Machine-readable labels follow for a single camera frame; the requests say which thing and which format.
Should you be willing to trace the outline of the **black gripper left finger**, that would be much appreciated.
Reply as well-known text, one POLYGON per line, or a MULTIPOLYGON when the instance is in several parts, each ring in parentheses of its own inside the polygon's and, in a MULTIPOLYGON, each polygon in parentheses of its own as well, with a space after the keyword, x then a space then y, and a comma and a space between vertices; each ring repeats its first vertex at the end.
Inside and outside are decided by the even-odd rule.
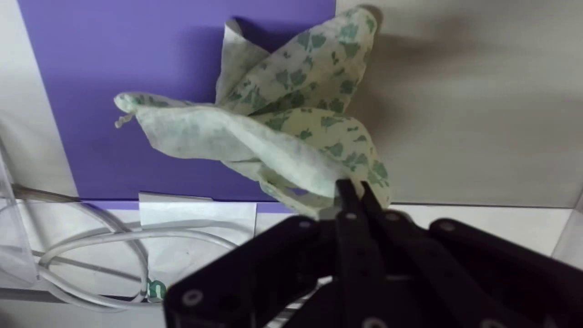
POLYGON ((371 234, 363 203, 351 180, 338 181, 342 211, 336 216, 338 282, 345 328, 389 328, 383 287, 385 263, 371 234))

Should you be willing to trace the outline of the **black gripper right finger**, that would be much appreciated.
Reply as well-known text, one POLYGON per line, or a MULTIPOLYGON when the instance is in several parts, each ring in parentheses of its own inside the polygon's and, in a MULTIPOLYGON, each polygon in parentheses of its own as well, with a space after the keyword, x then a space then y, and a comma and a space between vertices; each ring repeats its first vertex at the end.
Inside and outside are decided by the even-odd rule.
POLYGON ((362 198, 385 262, 383 305, 393 328, 464 328, 458 260, 403 211, 385 209, 371 185, 362 198))

